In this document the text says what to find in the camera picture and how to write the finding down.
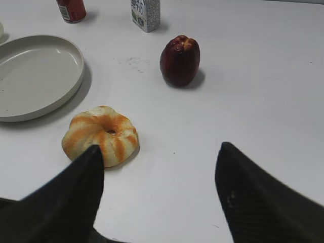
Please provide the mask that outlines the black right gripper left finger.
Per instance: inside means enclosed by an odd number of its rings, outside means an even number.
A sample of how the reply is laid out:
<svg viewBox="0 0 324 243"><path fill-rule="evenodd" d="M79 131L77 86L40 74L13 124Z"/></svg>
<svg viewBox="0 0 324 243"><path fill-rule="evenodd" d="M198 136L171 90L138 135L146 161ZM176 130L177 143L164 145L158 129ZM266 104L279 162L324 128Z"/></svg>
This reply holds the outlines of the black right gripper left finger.
<svg viewBox="0 0 324 243"><path fill-rule="evenodd" d="M99 146L55 178L1 209L1 242L88 242L103 193Z"/></svg>

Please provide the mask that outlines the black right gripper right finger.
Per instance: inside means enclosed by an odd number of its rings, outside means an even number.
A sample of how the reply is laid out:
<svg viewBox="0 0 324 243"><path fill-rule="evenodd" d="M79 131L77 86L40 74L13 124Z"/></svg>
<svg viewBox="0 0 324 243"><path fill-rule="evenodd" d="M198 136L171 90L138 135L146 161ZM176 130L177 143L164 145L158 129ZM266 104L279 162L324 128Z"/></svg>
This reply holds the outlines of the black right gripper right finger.
<svg viewBox="0 0 324 243"><path fill-rule="evenodd" d="M234 242L323 242L323 206L271 176L230 142L221 144L215 185Z"/></svg>

